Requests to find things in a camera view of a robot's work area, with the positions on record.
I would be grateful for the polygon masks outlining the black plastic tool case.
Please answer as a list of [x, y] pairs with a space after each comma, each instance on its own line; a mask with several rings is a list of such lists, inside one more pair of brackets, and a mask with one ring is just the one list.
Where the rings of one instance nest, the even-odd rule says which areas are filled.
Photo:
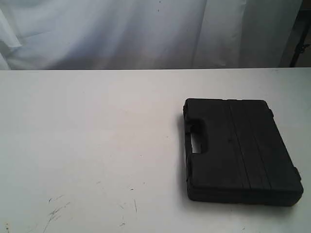
[[301, 176], [266, 101], [188, 98], [183, 118], [190, 200], [293, 206], [301, 199]]

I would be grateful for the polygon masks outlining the white backdrop curtain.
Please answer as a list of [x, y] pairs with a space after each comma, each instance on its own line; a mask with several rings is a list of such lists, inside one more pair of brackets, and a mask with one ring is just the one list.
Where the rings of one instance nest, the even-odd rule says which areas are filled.
[[299, 0], [3, 0], [0, 67], [279, 65]]

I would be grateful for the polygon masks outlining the black tripod stand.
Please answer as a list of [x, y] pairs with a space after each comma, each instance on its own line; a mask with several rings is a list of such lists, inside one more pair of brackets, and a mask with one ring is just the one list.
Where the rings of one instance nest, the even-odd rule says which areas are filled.
[[308, 32], [310, 30], [310, 27], [311, 27], [311, 22], [309, 21], [306, 23], [306, 25], [303, 29], [303, 32], [301, 34], [301, 37], [299, 39], [299, 42], [295, 47], [294, 55], [293, 55], [291, 62], [290, 62], [290, 67], [296, 66], [296, 63], [298, 61], [299, 56], [301, 54], [303, 54], [305, 52], [305, 50], [310, 46], [310, 44], [305, 44], [305, 40], [306, 40], [306, 37], [307, 37]]

